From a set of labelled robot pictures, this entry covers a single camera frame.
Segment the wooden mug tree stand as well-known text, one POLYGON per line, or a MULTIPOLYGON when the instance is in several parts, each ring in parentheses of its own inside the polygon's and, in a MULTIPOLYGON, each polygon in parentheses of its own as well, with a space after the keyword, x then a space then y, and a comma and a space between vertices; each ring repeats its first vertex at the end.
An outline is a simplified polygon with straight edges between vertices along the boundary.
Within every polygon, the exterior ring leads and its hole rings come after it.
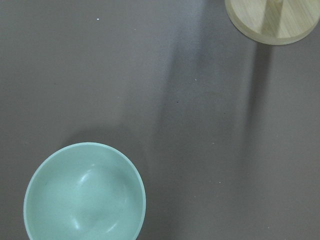
POLYGON ((232 24, 267 45, 288 45, 309 35, 320 20, 318 0, 226 0, 232 24))

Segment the green bowl on right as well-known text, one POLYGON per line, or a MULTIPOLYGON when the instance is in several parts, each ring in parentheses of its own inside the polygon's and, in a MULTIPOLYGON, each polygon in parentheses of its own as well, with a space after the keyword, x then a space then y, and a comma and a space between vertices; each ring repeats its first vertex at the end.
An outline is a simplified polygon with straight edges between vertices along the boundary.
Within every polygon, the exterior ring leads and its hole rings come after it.
POLYGON ((135 240, 146 192, 135 165, 95 142, 66 146, 43 161, 23 201, 31 240, 135 240))

